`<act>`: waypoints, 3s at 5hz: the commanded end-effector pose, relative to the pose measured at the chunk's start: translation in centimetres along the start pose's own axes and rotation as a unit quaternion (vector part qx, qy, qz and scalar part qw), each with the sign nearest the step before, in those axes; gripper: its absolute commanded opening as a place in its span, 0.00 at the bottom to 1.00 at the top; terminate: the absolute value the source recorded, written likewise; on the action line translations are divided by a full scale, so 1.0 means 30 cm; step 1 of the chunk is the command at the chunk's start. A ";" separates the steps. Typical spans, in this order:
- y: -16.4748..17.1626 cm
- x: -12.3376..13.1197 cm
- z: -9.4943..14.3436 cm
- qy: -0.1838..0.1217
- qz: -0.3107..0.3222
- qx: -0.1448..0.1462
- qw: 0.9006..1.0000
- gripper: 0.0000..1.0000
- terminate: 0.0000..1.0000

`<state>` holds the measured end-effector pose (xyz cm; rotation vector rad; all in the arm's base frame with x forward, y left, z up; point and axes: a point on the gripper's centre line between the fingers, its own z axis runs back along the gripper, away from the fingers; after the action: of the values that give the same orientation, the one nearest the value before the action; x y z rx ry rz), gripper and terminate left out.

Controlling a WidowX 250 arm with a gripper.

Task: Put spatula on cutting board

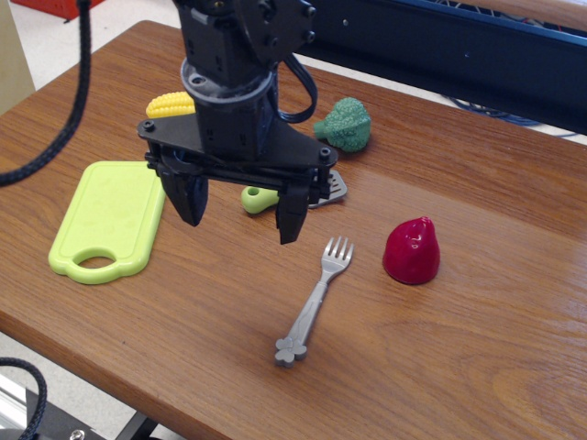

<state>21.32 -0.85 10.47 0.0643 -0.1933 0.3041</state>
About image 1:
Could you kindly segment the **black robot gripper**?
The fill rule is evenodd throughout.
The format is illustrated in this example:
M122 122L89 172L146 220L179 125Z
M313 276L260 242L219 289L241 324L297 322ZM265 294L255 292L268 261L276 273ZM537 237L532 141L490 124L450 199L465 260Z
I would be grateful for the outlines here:
M190 226L200 224L208 201L207 178L279 190L280 243L296 241L309 190L329 190L336 153L276 114L275 72L258 73L235 87L214 81L188 62L181 74L194 113L138 124L138 135L149 144L146 159L157 168L178 215Z

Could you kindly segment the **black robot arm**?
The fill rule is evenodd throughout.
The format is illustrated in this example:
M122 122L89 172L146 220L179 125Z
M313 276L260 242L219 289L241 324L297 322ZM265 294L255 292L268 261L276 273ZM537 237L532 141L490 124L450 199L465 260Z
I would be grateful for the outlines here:
M281 65L317 96L294 56L315 37L315 8L306 1L179 1L176 8L186 53L181 77L195 110L138 125L148 165L192 226L204 215L212 180L276 191L280 240L292 243L309 205L329 196L338 159L295 129L312 108L287 114L279 107Z

